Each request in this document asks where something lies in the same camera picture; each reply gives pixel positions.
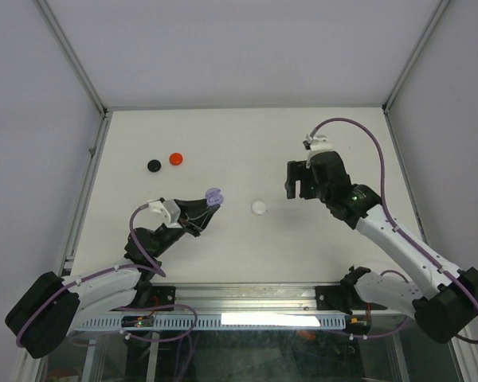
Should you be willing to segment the purple earbud case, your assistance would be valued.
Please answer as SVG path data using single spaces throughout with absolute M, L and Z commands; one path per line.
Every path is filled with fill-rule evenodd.
M 208 189 L 205 193 L 206 205 L 211 208 L 214 206 L 222 205 L 224 202 L 224 196 L 219 188 Z

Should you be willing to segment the red earbud case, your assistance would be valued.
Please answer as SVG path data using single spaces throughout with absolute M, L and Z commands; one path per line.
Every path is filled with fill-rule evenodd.
M 169 162 L 173 166 L 180 166 L 184 161 L 184 157 L 179 152 L 174 152 L 169 157 Z

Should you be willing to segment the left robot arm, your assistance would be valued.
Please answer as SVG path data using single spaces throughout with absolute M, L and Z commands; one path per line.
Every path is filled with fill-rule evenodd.
M 40 275 L 5 317 L 17 346 L 42 358 L 90 319 L 118 309 L 145 310 L 154 294 L 151 280 L 165 276 L 159 257 L 185 235 L 199 237 L 223 201 L 221 194 L 148 201 L 131 214 L 122 260 L 85 275 Z

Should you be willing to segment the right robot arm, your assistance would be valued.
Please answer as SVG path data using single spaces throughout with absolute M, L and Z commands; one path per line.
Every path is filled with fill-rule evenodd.
M 374 190 L 351 182 L 338 153 L 288 162 L 284 187 L 289 199 L 321 201 L 335 219 L 380 247 L 410 277 L 404 283 L 351 267 L 340 281 L 338 310 L 349 313 L 364 302 L 396 310 L 439 344 L 457 337 L 478 317 L 478 270 L 459 268 L 404 232 Z

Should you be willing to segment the black earbud case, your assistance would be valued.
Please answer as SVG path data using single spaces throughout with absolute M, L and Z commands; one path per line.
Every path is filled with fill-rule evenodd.
M 152 173 L 157 173 L 161 170 L 162 163 L 157 159 L 152 159 L 147 163 L 147 169 Z

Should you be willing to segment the aluminium mounting rail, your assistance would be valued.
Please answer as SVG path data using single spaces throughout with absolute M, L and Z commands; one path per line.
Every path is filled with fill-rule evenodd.
M 338 283 L 172 283 L 168 300 L 188 305 L 198 314 L 277 313 L 340 314 L 316 288 L 337 287 Z

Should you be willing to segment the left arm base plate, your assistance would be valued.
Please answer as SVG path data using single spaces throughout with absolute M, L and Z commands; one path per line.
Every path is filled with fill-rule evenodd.
M 116 310 L 149 310 L 161 306 L 161 311 L 173 311 L 170 307 L 175 303 L 176 287 L 166 285 L 145 284 L 135 290 L 135 296 L 131 303 L 116 308 Z

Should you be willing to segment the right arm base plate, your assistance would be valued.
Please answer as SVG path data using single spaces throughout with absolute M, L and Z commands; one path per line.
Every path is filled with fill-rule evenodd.
M 315 287 L 316 308 L 319 311 L 337 310 L 351 314 L 353 299 L 351 291 L 339 284 Z

